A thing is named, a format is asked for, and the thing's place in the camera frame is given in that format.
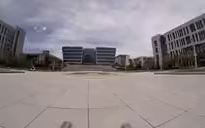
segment cloud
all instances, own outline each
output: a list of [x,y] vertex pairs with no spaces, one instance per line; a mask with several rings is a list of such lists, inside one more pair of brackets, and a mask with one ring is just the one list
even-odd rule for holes
[[0,0],[0,18],[27,31],[25,50],[112,46],[152,55],[151,37],[205,12],[205,0]]

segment staircase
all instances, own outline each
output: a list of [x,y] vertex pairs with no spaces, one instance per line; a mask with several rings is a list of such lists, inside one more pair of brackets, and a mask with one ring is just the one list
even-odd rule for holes
[[63,71],[115,71],[111,65],[67,65]]

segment building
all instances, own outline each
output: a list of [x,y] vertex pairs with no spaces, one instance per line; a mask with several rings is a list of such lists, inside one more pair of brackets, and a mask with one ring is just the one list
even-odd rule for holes
[[0,20],[0,61],[19,57],[23,51],[25,31]]
[[135,65],[142,69],[154,68],[154,58],[148,56],[141,56],[134,59]]
[[63,61],[68,64],[98,64],[114,63],[116,49],[108,47],[83,48],[62,47]]
[[152,47],[159,68],[205,66],[205,13],[152,37]]
[[130,65],[129,62],[130,56],[129,55],[118,55],[115,57],[115,65],[120,67],[126,67]]
[[50,54],[48,50],[41,53],[28,53],[25,56],[24,62],[29,63],[29,67],[36,67],[37,69],[51,69],[61,70],[63,67],[62,59]]
[[95,64],[96,63],[96,51],[94,48],[83,49],[83,64]]
[[83,47],[62,47],[63,61],[70,64],[82,64]]
[[96,63],[100,65],[110,65],[115,61],[116,48],[97,47]]

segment person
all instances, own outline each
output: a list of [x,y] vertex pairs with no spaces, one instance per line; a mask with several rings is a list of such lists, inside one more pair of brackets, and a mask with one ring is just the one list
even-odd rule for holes
[[[61,128],[72,128],[72,123],[70,121],[64,121]],[[132,126],[129,123],[125,123],[121,125],[121,128],[132,128]]]

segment ground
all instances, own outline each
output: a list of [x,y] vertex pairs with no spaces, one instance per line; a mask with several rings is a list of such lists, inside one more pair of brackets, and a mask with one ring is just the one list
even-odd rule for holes
[[0,74],[0,128],[205,128],[205,75]]

